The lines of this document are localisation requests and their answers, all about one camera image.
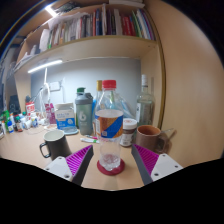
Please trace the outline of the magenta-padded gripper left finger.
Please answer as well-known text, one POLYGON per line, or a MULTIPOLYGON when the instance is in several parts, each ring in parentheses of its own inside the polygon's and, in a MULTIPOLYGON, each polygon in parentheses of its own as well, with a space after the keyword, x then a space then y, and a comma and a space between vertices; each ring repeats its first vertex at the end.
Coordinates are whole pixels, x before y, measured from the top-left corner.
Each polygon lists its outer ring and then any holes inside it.
POLYGON ((67 157, 57 157, 44 170, 80 186, 92 157, 93 146, 89 145, 67 157))

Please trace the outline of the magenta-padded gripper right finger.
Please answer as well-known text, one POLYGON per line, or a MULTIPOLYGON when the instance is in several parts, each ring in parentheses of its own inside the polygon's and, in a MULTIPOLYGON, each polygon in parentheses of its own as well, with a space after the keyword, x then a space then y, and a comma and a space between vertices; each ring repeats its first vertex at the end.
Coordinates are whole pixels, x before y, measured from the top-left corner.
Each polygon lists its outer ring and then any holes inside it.
POLYGON ((166 177, 182 169, 182 166, 168 154, 160 155, 149 149, 133 144, 131 154, 135 159, 142 181, 145 185, 166 177))

